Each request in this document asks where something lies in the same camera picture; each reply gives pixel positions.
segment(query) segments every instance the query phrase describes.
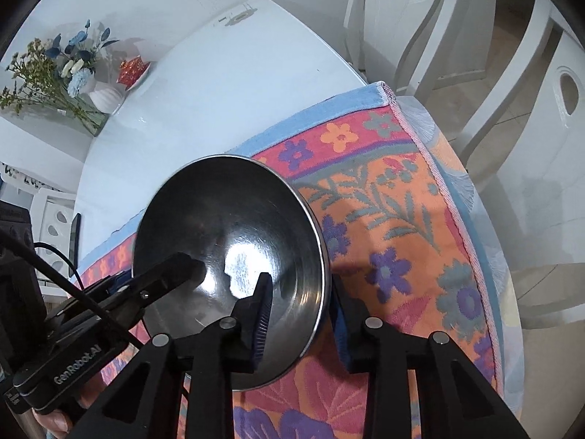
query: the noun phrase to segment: red candy wrapper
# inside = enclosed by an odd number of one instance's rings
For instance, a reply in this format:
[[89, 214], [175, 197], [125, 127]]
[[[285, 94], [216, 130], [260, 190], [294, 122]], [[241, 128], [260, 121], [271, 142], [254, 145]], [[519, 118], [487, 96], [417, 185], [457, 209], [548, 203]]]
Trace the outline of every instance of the red candy wrapper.
[[150, 63], [144, 63], [140, 56], [137, 56], [130, 61], [123, 61], [120, 65], [118, 82], [124, 84], [126, 90], [130, 89], [148, 69], [148, 66], [150, 66]]

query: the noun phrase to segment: floral tablecloth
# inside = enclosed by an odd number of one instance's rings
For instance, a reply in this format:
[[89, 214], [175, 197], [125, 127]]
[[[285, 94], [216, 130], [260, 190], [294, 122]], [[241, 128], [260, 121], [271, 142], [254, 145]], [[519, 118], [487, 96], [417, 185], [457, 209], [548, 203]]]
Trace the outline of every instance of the floral tablecloth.
[[[320, 221], [332, 270], [372, 315], [427, 337], [444, 330], [508, 406], [524, 382], [516, 296], [477, 191], [428, 112], [383, 83], [323, 101], [232, 151], [282, 174]], [[88, 283], [126, 269], [141, 214], [81, 263]], [[139, 325], [135, 333], [148, 336]], [[128, 349], [103, 372], [110, 381]], [[283, 378], [235, 393], [241, 439], [362, 437], [366, 375], [348, 375], [326, 325]], [[185, 404], [179, 436], [184, 435]], [[412, 434], [420, 434], [411, 393]]]

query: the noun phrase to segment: metal bowl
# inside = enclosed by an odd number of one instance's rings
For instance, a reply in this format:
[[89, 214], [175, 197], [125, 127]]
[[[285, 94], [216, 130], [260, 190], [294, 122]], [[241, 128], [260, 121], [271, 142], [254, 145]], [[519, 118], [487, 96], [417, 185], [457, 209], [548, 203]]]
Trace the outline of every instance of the metal bowl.
[[148, 333], [199, 333], [273, 277], [264, 358], [232, 387], [265, 386], [306, 353], [329, 301], [331, 277], [321, 230], [305, 200], [279, 175], [250, 158], [214, 155], [175, 173], [154, 196], [138, 228], [133, 273], [180, 251], [202, 260], [201, 284], [187, 281], [147, 308]]

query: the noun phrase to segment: table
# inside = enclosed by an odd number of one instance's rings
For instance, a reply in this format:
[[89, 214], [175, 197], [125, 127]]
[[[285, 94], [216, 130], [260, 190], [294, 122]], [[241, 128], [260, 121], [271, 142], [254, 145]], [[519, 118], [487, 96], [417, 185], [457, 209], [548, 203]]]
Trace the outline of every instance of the table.
[[362, 78], [271, 0], [216, 16], [153, 63], [92, 142], [75, 201], [79, 258], [187, 163], [223, 153]]

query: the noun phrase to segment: human hand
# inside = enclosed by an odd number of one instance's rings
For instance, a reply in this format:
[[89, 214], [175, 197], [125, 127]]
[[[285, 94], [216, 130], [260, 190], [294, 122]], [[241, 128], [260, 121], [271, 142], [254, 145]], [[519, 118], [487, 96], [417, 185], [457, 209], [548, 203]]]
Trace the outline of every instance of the human hand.
[[[102, 375], [98, 373], [81, 388], [78, 403], [82, 408], [89, 408], [105, 387]], [[71, 419], [58, 409], [45, 415], [37, 414], [35, 411], [33, 414], [39, 424], [48, 429], [57, 439], [63, 439], [73, 428]]]

